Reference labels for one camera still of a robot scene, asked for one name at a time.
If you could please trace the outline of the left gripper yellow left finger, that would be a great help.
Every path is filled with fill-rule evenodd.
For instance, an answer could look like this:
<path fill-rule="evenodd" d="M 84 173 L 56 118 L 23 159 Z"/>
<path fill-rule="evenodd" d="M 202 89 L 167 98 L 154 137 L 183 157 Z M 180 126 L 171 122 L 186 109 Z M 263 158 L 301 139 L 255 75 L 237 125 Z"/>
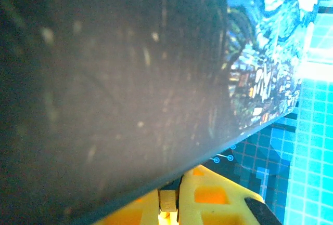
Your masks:
<path fill-rule="evenodd" d="M 95 222 L 98 225 L 152 225 L 159 224 L 158 191 L 153 190 L 121 209 Z"/>

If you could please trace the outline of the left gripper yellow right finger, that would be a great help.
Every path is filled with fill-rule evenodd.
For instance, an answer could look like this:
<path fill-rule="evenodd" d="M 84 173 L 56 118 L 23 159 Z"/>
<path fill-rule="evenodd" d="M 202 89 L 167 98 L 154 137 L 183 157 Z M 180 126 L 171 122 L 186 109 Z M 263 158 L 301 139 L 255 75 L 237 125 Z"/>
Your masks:
<path fill-rule="evenodd" d="M 182 177 L 179 224 L 281 224 L 259 194 L 198 165 Z"/>

